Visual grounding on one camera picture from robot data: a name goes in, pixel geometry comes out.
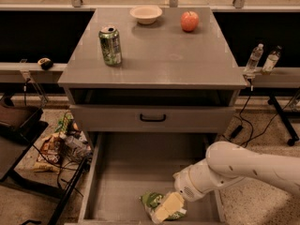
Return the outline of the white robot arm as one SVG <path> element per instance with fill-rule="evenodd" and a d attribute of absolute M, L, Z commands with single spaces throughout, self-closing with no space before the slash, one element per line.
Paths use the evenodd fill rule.
<path fill-rule="evenodd" d="M 255 153 L 231 142 L 214 142 L 205 158 L 173 175 L 174 192 L 169 192 L 154 210 L 159 224 L 180 211 L 184 202 L 195 202 L 213 190 L 221 190 L 249 178 L 288 191 L 300 192 L 300 158 Z"/>

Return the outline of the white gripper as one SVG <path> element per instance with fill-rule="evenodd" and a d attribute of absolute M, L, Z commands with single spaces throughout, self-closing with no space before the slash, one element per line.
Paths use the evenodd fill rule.
<path fill-rule="evenodd" d="M 244 177 L 226 177 L 214 172 L 205 159 L 175 173 L 173 178 L 177 192 L 170 192 L 162 199 L 153 214 L 155 223 L 161 223 L 174 215 L 184 215 L 184 199 L 195 202 L 213 190 L 236 186 L 245 180 Z"/>

